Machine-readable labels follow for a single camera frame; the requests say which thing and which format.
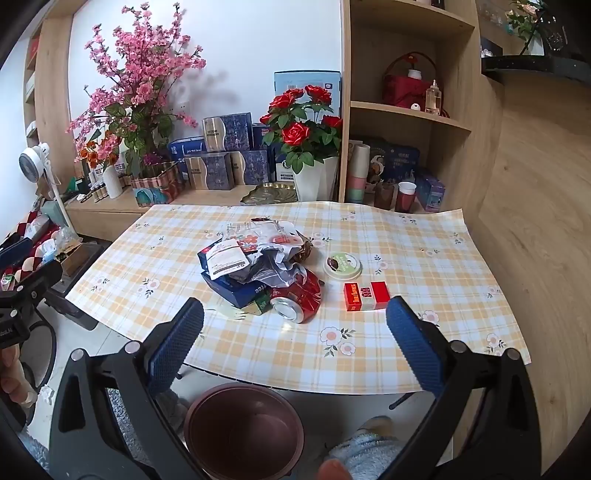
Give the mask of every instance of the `red cup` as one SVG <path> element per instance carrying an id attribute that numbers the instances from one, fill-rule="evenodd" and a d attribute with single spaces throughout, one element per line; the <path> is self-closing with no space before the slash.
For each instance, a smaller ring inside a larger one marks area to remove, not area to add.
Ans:
<path id="1" fill-rule="evenodd" d="M 398 213 L 409 213 L 414 203 L 417 186 L 410 181 L 401 181 L 398 184 L 398 195 L 394 211 Z"/>

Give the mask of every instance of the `glass bottle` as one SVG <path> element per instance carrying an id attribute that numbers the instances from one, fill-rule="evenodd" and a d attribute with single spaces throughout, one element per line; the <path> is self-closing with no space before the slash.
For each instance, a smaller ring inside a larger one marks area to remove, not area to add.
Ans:
<path id="1" fill-rule="evenodd" d="M 433 80 L 433 85 L 427 89 L 425 98 L 425 112 L 433 115 L 441 114 L 441 90 L 437 82 Z"/>

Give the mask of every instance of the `yellow plaid tablecloth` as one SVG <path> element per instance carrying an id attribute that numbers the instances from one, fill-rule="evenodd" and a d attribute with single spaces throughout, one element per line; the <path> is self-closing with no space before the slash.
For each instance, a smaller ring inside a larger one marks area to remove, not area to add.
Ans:
<path id="1" fill-rule="evenodd" d="M 362 262 L 357 281 L 385 281 L 448 339 L 475 352 L 530 355 L 509 304 L 470 238 L 461 210 L 402 215 L 329 202 L 272 206 L 158 205 L 95 262 L 67 296 L 77 307 L 131 339 L 171 320 L 189 297 L 224 300 L 201 277 L 197 253 L 230 222 L 289 220 L 314 245 L 307 268 L 326 282 L 320 311 L 305 325 L 273 311 L 246 320 L 206 312 L 186 362 L 272 387 L 321 393 L 384 394 L 420 390 L 385 322 L 385 311 L 346 312 L 343 284 L 321 265 L 331 252 Z"/>

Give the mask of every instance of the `person's hand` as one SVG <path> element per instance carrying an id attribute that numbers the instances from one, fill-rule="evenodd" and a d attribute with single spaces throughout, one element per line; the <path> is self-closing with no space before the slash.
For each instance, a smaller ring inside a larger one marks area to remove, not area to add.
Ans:
<path id="1" fill-rule="evenodd" d="M 21 354 L 18 345 L 13 345 L 0 351 L 2 365 L 0 365 L 0 387 L 10 395 L 14 403 L 25 403 L 27 401 L 29 386 L 23 383 L 20 370 L 22 366 L 18 361 Z"/>
<path id="2" fill-rule="evenodd" d="M 336 459 L 327 460 L 318 469 L 316 480 L 353 480 L 345 466 Z"/>

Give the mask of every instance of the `potted plant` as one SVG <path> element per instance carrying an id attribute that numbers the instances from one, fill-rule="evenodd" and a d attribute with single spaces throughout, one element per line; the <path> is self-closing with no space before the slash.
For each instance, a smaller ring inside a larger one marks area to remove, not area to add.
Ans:
<path id="1" fill-rule="evenodd" d="M 332 113 L 330 92 L 308 85 L 309 100 L 298 103 L 304 89 L 290 89 L 275 97 L 261 122 L 269 126 L 266 145 L 281 145 L 285 166 L 294 172 L 295 189 L 301 202 L 332 200 L 343 121 Z"/>
<path id="2" fill-rule="evenodd" d="M 95 34 L 85 48 L 90 50 L 97 71 L 110 79 L 112 86 L 98 88 L 92 94 L 85 86 L 89 107 L 68 128 L 68 132 L 77 131 L 77 161 L 84 158 L 89 141 L 103 137 L 104 143 L 96 150 L 97 161 L 106 161 L 113 153 L 118 155 L 120 141 L 125 143 L 127 173 L 132 175 L 136 199 L 142 206 L 169 203 L 178 195 L 183 187 L 182 176 L 175 164 L 166 162 L 173 122 L 182 120 L 197 126 L 197 121 L 185 113 L 165 108 L 170 89 L 185 70 L 205 66 L 200 57 L 203 49 L 197 46 L 189 50 L 191 37 L 181 35 L 183 14 L 179 3 L 173 6 L 169 29 L 151 25 L 148 2 L 141 9 L 123 7 L 122 13 L 132 14 L 135 21 L 132 32 L 121 27 L 113 30 L 115 51 L 121 59 L 109 54 L 101 25 L 93 27 Z"/>

